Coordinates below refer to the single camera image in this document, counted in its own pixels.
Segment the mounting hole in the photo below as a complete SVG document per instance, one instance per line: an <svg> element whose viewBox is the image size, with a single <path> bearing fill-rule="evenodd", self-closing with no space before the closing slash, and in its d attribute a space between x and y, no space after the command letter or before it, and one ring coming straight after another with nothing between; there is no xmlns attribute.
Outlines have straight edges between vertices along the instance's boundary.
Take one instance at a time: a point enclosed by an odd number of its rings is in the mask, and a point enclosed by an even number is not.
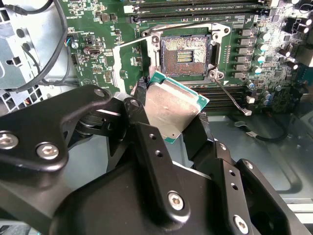
<svg viewBox="0 0 313 235"><path fill-rule="evenodd" d="M131 100L131 103L132 103L132 105L134 105L134 106L136 106L136 107L139 107L139 103L138 103L137 100L132 99L132 100Z"/></svg>
<svg viewBox="0 0 313 235"><path fill-rule="evenodd" d="M16 34L17 34L17 36L18 36L19 38L25 37L24 31L23 31L22 29L20 29L20 28L18 28L18 29L16 30Z"/></svg>
<svg viewBox="0 0 313 235"><path fill-rule="evenodd" d="M149 137L150 137L151 139L153 139L153 140L156 140L156 139L157 139L154 134L150 134Z"/></svg>
<svg viewBox="0 0 313 235"><path fill-rule="evenodd" d="M229 173L230 173L232 176L236 176L235 172L233 172L232 170L229 170Z"/></svg>
<svg viewBox="0 0 313 235"><path fill-rule="evenodd" d="M155 152L155 155L158 156L159 158L163 157L163 154L159 150Z"/></svg>
<svg viewBox="0 0 313 235"><path fill-rule="evenodd" d="M238 187L234 183L231 183L230 185L233 187L233 189L238 190Z"/></svg>
<svg viewBox="0 0 313 235"><path fill-rule="evenodd" d="M14 65L14 64L13 64L13 60L7 60L5 63L6 63L7 65Z"/></svg>
<svg viewBox="0 0 313 235"><path fill-rule="evenodd" d="M30 46L28 43L23 43L23 48L25 48L27 51L30 51Z"/></svg>

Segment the motherboard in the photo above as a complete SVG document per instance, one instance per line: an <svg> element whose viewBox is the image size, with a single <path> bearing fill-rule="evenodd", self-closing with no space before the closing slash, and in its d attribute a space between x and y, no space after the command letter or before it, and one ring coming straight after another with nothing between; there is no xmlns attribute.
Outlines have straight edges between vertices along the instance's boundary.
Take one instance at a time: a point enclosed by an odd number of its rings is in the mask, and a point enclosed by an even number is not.
<svg viewBox="0 0 313 235"><path fill-rule="evenodd" d="M311 67L297 55L301 47L309 50L312 23L310 6L299 0L61 4L80 85L130 94L140 78L158 71L208 97L210 115L236 111L217 81L254 113L265 107L287 113L299 71Z"/></svg>

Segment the black cable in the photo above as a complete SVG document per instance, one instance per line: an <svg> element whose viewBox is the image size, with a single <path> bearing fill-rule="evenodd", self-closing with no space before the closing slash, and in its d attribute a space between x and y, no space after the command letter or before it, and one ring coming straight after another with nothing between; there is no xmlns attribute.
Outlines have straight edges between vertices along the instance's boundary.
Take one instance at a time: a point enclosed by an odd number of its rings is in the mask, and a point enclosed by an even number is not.
<svg viewBox="0 0 313 235"><path fill-rule="evenodd" d="M34 56L29 53L29 51L22 46L22 49L23 51L32 59L32 61L34 62L36 68L37 68L37 71L38 73L40 73L40 67L39 67L39 64L37 63L36 59L34 58ZM64 77L60 80L60 81L55 81L55 82L48 82L46 81L45 79L43 79L42 82L39 82L38 85L42 85L42 86L70 86L70 87L78 87L79 84L78 83L70 83L70 82L66 82L65 80L67 79L68 77L68 74L69 74L69 70L70 70L70 48L67 47L67 71L64 75Z"/></svg>
<svg viewBox="0 0 313 235"><path fill-rule="evenodd" d="M4 5L4 7L14 11L17 14L27 16L27 15L38 14L38 13L46 11L52 5L52 3L53 3L53 0L48 0L46 2L46 4L43 5L43 7L39 8L37 10L25 10L24 8L21 8L19 6L15 6L15 5Z"/></svg>
<svg viewBox="0 0 313 235"><path fill-rule="evenodd" d="M61 25L62 25L62 30L63 30L63 34L51 56L51 58L49 59L49 61L47 62L47 64L45 65L45 67L43 68L43 70L41 70L41 72L31 81L27 82L26 84L20 86L19 88L15 89L15 92L23 92L28 90L29 88L37 85L40 81L42 81L45 76L51 71L51 69L53 68L53 66L55 65L60 52L62 50L62 47L64 45L64 41L66 40L67 37L67 19L64 15L63 9L59 3L58 0L53 0L55 7L57 8L57 11L60 15L60 20L61 20Z"/></svg>
<svg viewBox="0 0 313 235"><path fill-rule="evenodd" d="M275 118L274 116L272 115L268 115L270 118L273 119L273 121L276 123L276 125L278 125L282 130L283 130L283 133L276 137L276 138L266 138L266 137L262 137L258 134L251 134L251 133L254 133L250 130L249 127L247 127L247 125L243 122L243 123L239 123L240 125L236 125L237 122L239 122L234 116L228 116L228 118L230 120L232 120L233 122L235 122L235 126L238 127L239 129L243 130L247 135L251 136L251 137L254 137L260 141L264 141L264 142L270 142L270 143L276 143L276 142L280 142L282 140L284 140L287 135L288 135L288 130L287 128L280 122L280 120L278 120L277 118Z"/></svg>

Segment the silver screw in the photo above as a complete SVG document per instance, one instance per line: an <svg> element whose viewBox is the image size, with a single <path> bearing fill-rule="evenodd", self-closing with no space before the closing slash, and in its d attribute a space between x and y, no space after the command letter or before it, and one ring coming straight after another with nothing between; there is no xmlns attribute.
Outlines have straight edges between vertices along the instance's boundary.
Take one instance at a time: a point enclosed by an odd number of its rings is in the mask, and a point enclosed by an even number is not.
<svg viewBox="0 0 313 235"><path fill-rule="evenodd" d="M252 165L250 162L246 161L246 165L247 165L251 170L253 169L253 165Z"/></svg>
<svg viewBox="0 0 313 235"><path fill-rule="evenodd" d="M2 133L0 134L0 149L11 149L18 145L19 139L12 134Z"/></svg>
<svg viewBox="0 0 313 235"><path fill-rule="evenodd" d="M184 207L184 201L182 200L181 196L175 192L168 194L168 200L171 206L177 211L180 211Z"/></svg>
<svg viewBox="0 0 313 235"><path fill-rule="evenodd" d="M58 148L50 143L45 143L45 144L40 145L37 148L36 152L39 157L46 159L46 160L55 159L59 155Z"/></svg>
<svg viewBox="0 0 313 235"><path fill-rule="evenodd" d="M78 48L78 43L72 43L72 44L71 44L71 47L72 47L73 49L77 49L77 48Z"/></svg>
<svg viewBox="0 0 313 235"><path fill-rule="evenodd" d="M276 90L277 92L280 92L280 91L282 90L282 86L277 86L277 87L275 87L275 90Z"/></svg>
<svg viewBox="0 0 313 235"><path fill-rule="evenodd" d="M104 97L104 93L102 92L102 90L100 89L94 89L94 92L96 93L96 95L100 96L100 97Z"/></svg>
<svg viewBox="0 0 313 235"><path fill-rule="evenodd" d="M223 150L227 150L226 146L222 143L220 143L220 147L223 149Z"/></svg>
<svg viewBox="0 0 313 235"><path fill-rule="evenodd" d="M239 215L234 215L234 222L236 227L243 233L243 234L248 234L249 233L249 228L246 222L239 216Z"/></svg>

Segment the wire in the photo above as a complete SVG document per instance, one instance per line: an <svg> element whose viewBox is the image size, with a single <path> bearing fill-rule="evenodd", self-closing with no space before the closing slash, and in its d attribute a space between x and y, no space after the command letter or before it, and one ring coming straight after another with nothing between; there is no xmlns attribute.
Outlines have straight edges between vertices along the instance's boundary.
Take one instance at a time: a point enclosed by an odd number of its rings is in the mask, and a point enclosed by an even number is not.
<svg viewBox="0 0 313 235"><path fill-rule="evenodd" d="M226 95L228 95L228 97L231 99L231 101L234 103L234 105L237 107L239 111L243 112L245 116L251 116L252 114L251 110L243 109L242 107L240 107L240 105L236 102L234 97L232 97L231 94L225 89L225 87L216 78L214 78L214 80L216 84L219 85L220 88L226 93Z"/></svg>
<svg viewBox="0 0 313 235"><path fill-rule="evenodd" d="M4 5L4 7L14 11L17 14L27 16L27 15L34 15L34 14L38 14L38 13L46 11L52 5L52 3L53 3L53 0L48 0L46 4L43 5L43 7L37 10L25 10L24 8L21 8L16 5Z"/></svg>
<svg viewBox="0 0 313 235"><path fill-rule="evenodd" d="M62 50L63 47L63 43L66 40L67 37L67 19L64 15L63 9L59 3L58 0L53 0L54 5L60 15L60 20L61 20L61 26L62 26L62 30L63 30L63 34L51 56L51 58L49 59L49 61L47 62L47 64L45 65L45 67L43 68L43 70L40 71L40 73L31 81L27 82L26 84L20 86L19 88L15 89L15 92L23 92L28 90L29 88L37 85L40 81L42 81L44 79L44 77L51 71L51 69L53 68L53 66L55 65L60 52Z"/></svg>
<svg viewBox="0 0 313 235"><path fill-rule="evenodd" d="M34 56L25 47L22 46L22 49L32 59L32 61L34 62L35 66L37 68L38 73L40 73L39 64L37 63ZM70 59L71 59L70 48L67 47L67 71L66 71L64 77L60 81L54 81L54 82L48 82L45 79L43 79L43 81L38 83L38 85L42 85L42 86L71 86L71 87L74 86L74 87L77 87L78 84L65 82L65 80L68 77L69 70L70 70Z"/></svg>
<svg viewBox="0 0 313 235"><path fill-rule="evenodd" d="M272 116L270 113L267 113L268 117L270 117L275 123L276 125L278 125L282 130L283 133L275 138L266 138L266 137L262 137L256 133L254 133L253 131L251 131L249 129L249 127L247 127L246 123L243 121L238 121L234 116L228 116L230 120L232 120L233 122L235 122L235 126L238 127L239 129L243 130L247 135L254 137L260 141L264 141L264 142L270 142L270 143L276 143L276 142L280 142L282 140L284 140L287 136L288 136L288 130L287 128L274 116Z"/></svg>
<svg viewBox="0 0 313 235"><path fill-rule="evenodd" d="M311 11L313 11L313 9L312 10L310 10L310 11L308 11L308 12L301 12L301 8L303 7L303 6L311 6L311 7L313 7L313 5L312 4L302 4L300 7L299 7L299 12L301 13L301 14L308 14L308 13L310 13Z"/></svg>

